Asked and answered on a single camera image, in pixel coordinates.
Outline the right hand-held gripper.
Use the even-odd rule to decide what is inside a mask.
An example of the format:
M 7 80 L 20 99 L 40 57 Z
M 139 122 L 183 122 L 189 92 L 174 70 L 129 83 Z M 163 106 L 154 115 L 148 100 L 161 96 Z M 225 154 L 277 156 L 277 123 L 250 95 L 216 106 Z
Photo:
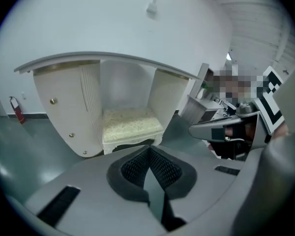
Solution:
M 273 95 L 283 80 L 269 66 L 263 80 L 255 88 L 256 97 L 240 104 L 238 117 L 226 117 L 194 124 L 189 127 L 193 138 L 210 142 L 208 148 L 222 159 L 235 159 L 257 148 L 264 148 L 275 129 L 284 121 Z

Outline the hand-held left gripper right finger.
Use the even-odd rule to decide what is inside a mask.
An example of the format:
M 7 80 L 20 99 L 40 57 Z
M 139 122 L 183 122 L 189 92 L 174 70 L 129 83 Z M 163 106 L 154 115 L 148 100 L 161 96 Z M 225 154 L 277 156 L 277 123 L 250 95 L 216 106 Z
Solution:
M 164 190 L 161 224 L 170 232 L 198 218 L 222 197 L 243 165 L 151 146 L 149 166 Z

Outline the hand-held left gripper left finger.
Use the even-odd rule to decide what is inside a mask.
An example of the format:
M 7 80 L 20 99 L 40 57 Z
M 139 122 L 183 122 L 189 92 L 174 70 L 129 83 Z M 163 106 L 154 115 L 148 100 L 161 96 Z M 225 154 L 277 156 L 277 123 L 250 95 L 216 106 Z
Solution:
M 65 187 L 80 190 L 55 229 L 70 236 L 160 236 L 165 228 L 147 203 L 132 202 L 118 195 L 107 181 L 107 170 L 116 160 L 138 147 L 86 159 L 43 185 L 25 202 L 38 215 Z

